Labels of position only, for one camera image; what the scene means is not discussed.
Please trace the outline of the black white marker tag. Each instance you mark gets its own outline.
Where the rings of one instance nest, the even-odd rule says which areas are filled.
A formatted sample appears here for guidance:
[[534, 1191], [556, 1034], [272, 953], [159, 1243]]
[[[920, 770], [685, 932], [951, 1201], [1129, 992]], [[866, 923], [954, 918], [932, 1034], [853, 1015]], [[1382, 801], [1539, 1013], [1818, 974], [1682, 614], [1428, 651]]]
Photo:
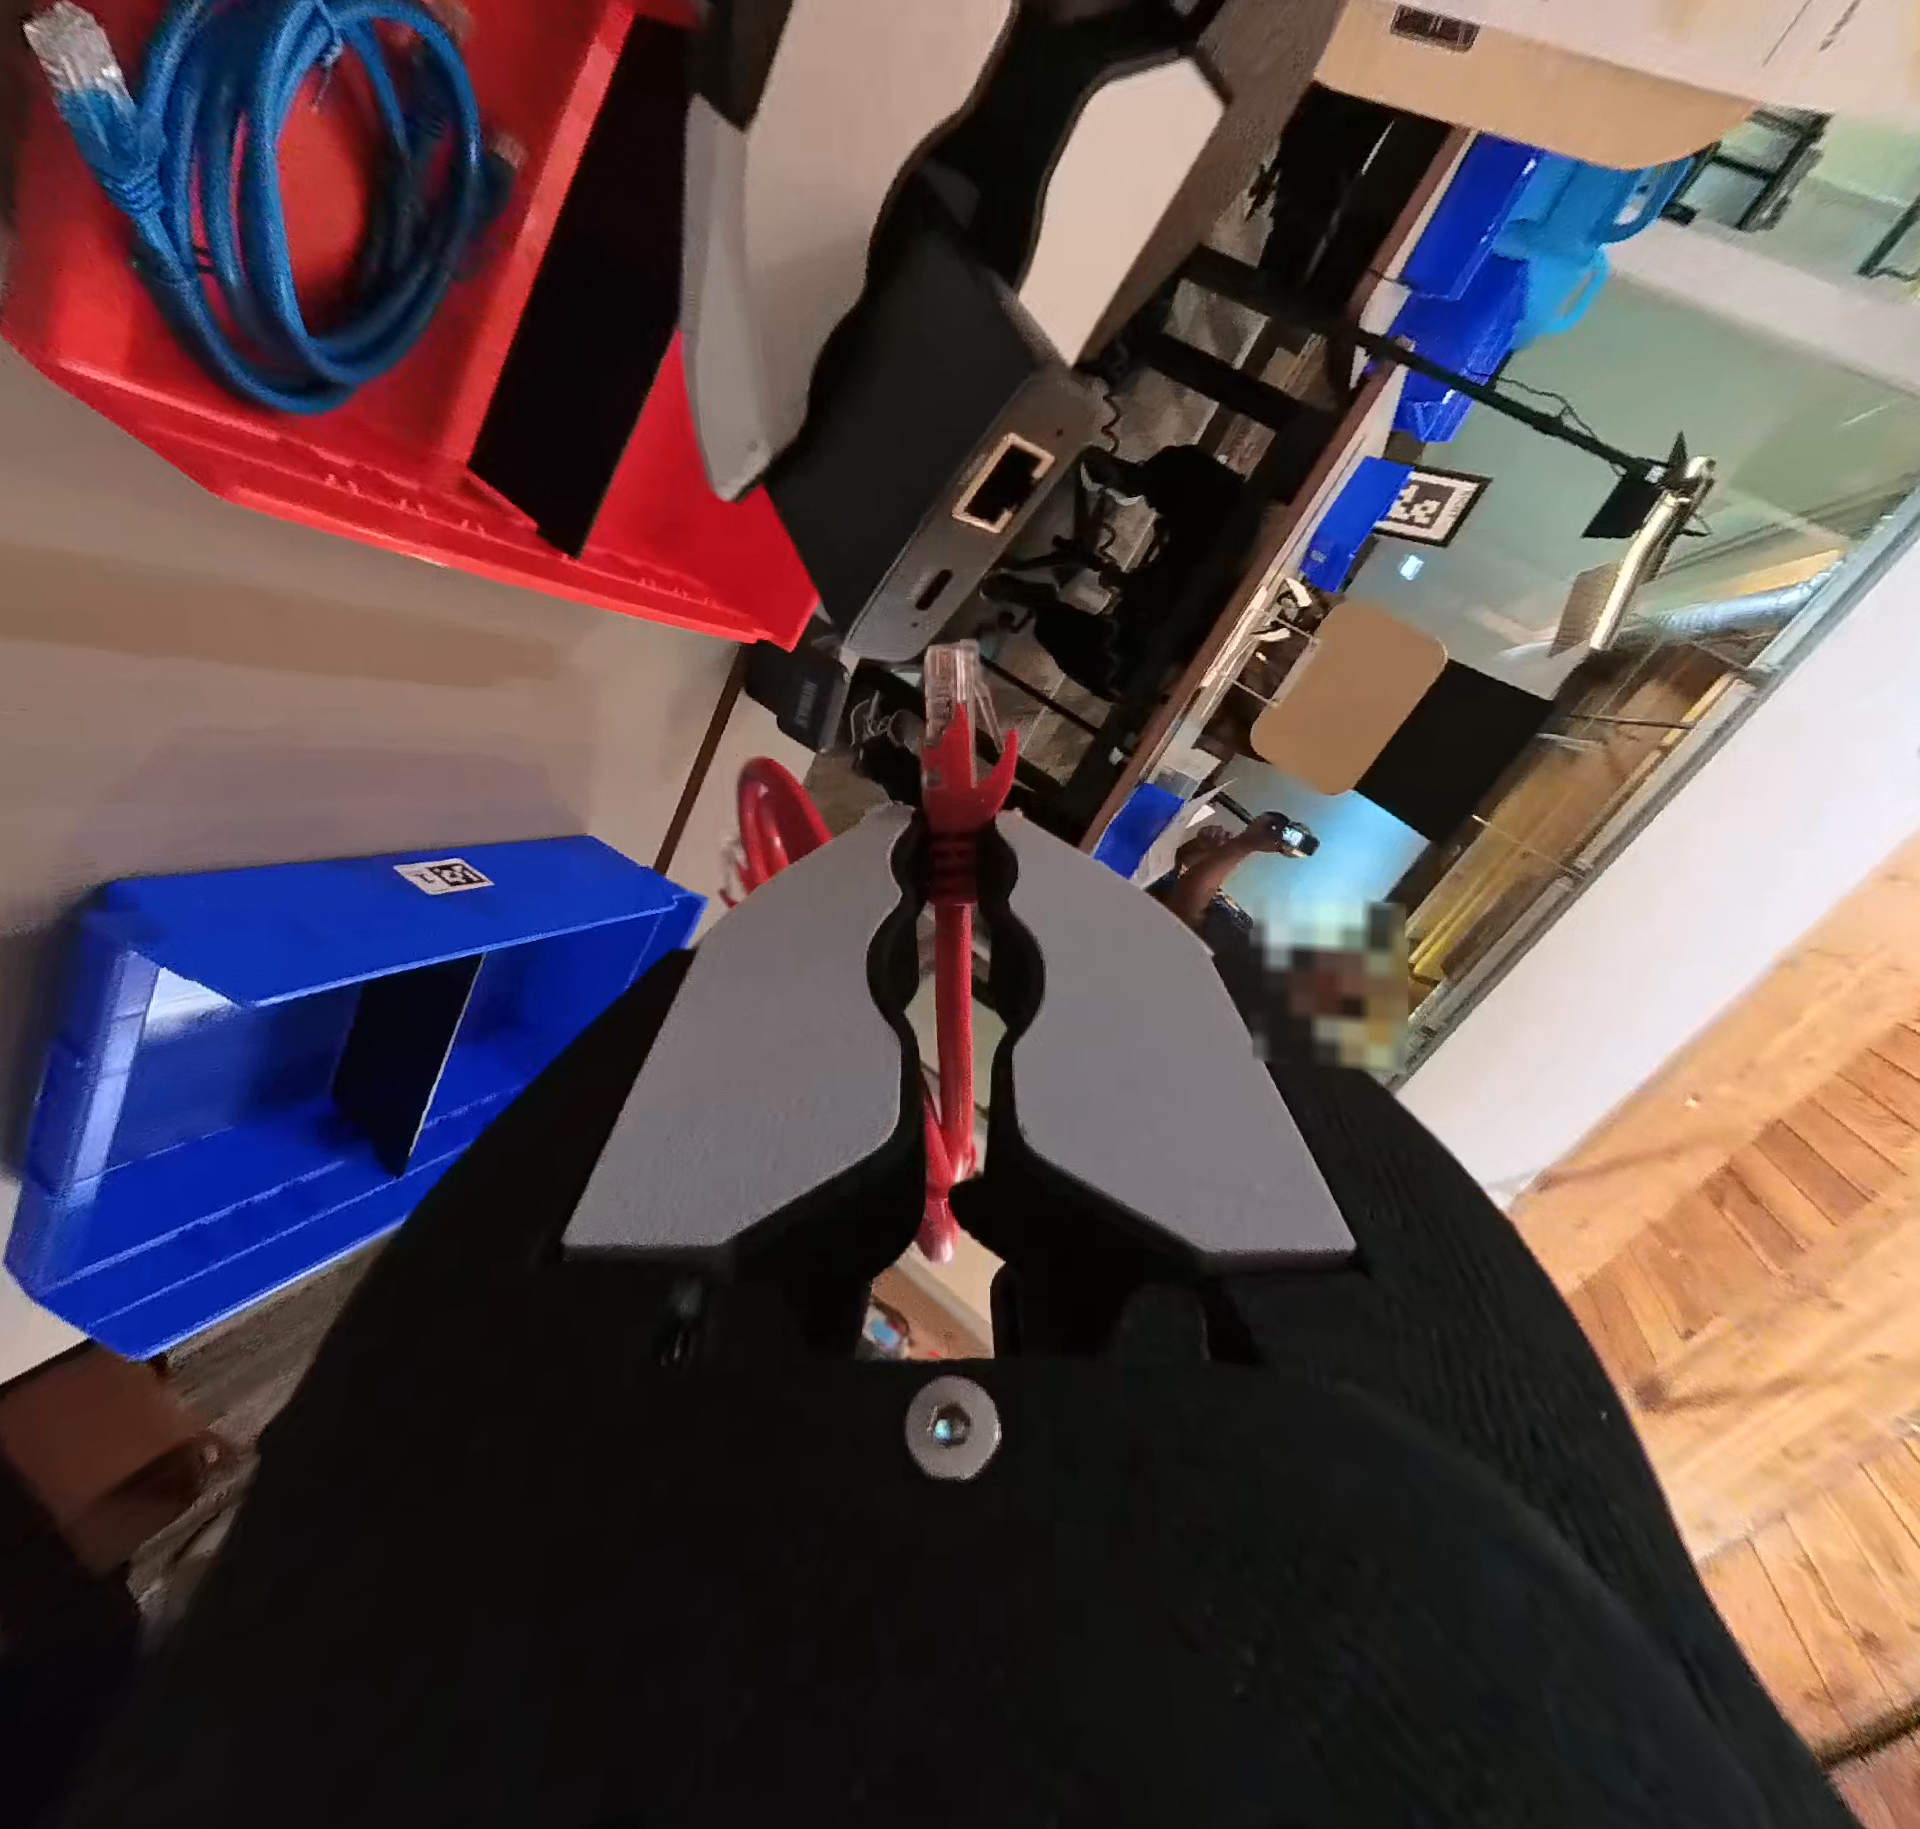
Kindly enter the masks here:
[[1404, 468], [1377, 535], [1421, 548], [1449, 547], [1491, 488], [1491, 478], [1460, 469]]

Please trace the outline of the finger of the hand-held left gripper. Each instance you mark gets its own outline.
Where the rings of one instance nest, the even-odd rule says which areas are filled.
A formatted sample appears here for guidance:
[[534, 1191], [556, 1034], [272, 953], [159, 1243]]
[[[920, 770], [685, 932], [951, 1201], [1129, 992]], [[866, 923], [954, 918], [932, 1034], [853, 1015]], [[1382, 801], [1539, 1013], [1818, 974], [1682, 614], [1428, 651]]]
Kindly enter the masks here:
[[1216, 137], [1201, 61], [1229, 0], [1012, 0], [901, 191], [901, 269], [969, 265], [1032, 302], [1106, 302]]
[[717, 498], [747, 498], [805, 430], [882, 220], [987, 87], [1017, 7], [789, 0], [747, 117], [693, 99], [682, 359]]

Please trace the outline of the pile of blue storage bins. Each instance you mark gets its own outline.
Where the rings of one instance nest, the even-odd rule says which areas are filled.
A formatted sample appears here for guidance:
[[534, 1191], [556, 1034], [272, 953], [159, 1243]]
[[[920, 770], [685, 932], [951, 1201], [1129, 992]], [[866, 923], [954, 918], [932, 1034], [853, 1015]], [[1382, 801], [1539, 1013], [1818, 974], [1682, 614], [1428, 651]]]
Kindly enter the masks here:
[[1402, 265], [1389, 340], [1491, 383], [1518, 354], [1585, 320], [1617, 245], [1668, 211], [1695, 160], [1603, 167], [1476, 137]]

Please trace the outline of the black office chair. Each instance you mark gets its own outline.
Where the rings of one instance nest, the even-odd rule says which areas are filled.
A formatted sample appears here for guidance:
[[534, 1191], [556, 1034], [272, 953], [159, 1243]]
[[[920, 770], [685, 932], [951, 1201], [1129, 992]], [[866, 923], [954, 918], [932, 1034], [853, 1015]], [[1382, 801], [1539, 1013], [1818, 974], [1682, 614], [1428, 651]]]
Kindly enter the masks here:
[[1055, 591], [1035, 605], [1032, 632], [1068, 682], [1115, 701], [1141, 677], [1160, 632], [1194, 597], [1233, 576], [1229, 533], [1246, 478], [1198, 445], [1172, 445], [1146, 458], [1091, 450], [1082, 469], [1094, 490], [1146, 506], [1155, 521], [1151, 550], [1111, 579], [1115, 597], [1104, 612]]

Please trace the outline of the beige desk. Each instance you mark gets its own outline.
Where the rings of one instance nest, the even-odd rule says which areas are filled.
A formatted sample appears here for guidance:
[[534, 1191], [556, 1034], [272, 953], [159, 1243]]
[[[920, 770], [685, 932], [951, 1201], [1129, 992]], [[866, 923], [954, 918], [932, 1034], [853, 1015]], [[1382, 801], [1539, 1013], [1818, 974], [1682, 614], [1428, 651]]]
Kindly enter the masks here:
[[12, 349], [2, 404], [5, 1217], [102, 882], [591, 833], [714, 898], [740, 764], [805, 767], [730, 645], [259, 519]]

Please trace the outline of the blue plastic bin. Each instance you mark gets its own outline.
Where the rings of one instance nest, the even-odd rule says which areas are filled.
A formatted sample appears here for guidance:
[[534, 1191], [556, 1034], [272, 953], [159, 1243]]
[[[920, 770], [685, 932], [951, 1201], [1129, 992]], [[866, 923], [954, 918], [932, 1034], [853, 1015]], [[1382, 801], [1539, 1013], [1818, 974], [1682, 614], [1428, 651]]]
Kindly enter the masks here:
[[[426, 898], [392, 863], [468, 857]], [[708, 899], [591, 835], [99, 887], [65, 938], [19, 1154], [14, 1278], [151, 1360], [405, 1224], [492, 1122], [670, 953]], [[485, 967], [399, 1178], [332, 1105], [361, 992]]]

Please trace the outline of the printed cardboard box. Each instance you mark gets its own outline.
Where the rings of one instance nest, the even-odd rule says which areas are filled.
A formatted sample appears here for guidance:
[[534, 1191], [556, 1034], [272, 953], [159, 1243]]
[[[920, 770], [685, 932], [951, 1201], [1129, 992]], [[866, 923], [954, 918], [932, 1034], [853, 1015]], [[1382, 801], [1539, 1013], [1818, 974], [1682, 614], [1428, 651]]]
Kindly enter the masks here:
[[1324, 87], [1602, 167], [1764, 110], [1917, 124], [1919, 0], [1351, 0]]

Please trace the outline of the small black box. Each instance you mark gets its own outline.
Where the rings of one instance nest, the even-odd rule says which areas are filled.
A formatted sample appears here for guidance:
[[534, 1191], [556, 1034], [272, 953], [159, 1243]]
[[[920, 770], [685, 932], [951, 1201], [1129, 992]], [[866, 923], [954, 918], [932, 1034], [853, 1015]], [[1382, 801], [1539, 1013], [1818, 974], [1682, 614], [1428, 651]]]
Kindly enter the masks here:
[[749, 646], [745, 692], [771, 714], [780, 735], [813, 753], [838, 746], [852, 686], [853, 670], [831, 636], [815, 636], [793, 649], [765, 641]]

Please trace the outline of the small blue storage bin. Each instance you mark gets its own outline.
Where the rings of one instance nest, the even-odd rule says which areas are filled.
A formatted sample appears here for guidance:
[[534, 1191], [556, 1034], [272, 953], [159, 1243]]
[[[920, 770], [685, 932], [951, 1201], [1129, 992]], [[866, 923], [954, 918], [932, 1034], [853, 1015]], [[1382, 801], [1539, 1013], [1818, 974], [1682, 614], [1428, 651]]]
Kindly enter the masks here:
[[1094, 861], [1137, 887], [1149, 887], [1170, 872], [1187, 828], [1206, 811], [1210, 804], [1189, 792], [1141, 783], [1102, 828]]

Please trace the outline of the tan rounded board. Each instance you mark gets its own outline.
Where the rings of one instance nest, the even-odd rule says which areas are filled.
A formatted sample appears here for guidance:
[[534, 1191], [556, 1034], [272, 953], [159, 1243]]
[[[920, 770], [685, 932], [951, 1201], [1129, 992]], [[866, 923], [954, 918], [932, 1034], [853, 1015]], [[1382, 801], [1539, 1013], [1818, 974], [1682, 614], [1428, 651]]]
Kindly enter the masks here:
[[1257, 718], [1251, 759], [1316, 795], [1351, 792], [1447, 667], [1437, 634], [1374, 601], [1344, 600]]

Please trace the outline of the red plastic bin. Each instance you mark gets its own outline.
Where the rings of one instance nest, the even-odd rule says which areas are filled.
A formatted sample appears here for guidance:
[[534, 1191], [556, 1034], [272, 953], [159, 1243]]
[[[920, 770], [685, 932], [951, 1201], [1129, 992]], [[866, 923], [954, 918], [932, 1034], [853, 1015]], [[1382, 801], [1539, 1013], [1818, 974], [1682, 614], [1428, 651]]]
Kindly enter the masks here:
[[213, 498], [531, 593], [796, 645], [674, 334], [579, 559], [470, 468], [640, 19], [689, 0], [31, 0], [5, 339]]

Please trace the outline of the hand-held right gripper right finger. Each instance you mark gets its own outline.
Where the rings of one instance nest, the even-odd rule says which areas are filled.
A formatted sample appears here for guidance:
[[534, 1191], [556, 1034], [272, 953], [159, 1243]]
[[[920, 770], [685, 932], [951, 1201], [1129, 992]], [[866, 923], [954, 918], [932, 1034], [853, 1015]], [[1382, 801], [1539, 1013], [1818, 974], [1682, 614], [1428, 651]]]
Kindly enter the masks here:
[[1349, 1265], [1356, 1237], [1213, 953], [1026, 816], [981, 837], [1004, 1034], [989, 1160], [951, 1193], [1008, 1263], [1104, 1233], [1177, 1273]]

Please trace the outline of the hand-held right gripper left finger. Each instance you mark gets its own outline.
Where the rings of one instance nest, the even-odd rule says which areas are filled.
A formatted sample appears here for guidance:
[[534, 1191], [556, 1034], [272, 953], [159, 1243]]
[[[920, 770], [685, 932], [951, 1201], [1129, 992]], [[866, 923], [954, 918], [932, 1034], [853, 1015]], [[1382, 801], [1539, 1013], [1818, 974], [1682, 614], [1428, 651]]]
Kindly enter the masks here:
[[690, 957], [567, 1229], [572, 1259], [876, 1275], [927, 1196], [918, 813], [782, 870]]

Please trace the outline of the black ethernet adapter box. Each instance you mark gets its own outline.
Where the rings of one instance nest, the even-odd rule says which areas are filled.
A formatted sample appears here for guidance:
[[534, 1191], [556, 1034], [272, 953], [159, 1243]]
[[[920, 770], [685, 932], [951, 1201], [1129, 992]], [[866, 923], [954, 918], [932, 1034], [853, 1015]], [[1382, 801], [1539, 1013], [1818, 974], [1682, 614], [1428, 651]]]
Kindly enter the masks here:
[[904, 234], [765, 475], [842, 651], [918, 662], [1106, 416], [1099, 386], [951, 234]]

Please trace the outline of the black bin divider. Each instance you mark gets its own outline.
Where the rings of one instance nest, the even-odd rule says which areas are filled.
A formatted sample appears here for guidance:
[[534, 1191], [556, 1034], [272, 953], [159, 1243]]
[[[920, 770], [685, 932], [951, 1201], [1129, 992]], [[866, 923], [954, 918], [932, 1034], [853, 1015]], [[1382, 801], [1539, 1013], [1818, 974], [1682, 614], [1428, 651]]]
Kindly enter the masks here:
[[635, 21], [470, 456], [569, 559], [678, 329], [689, 108], [690, 32]]
[[415, 1168], [483, 967], [475, 953], [377, 977], [361, 992], [332, 1105], [386, 1175]]

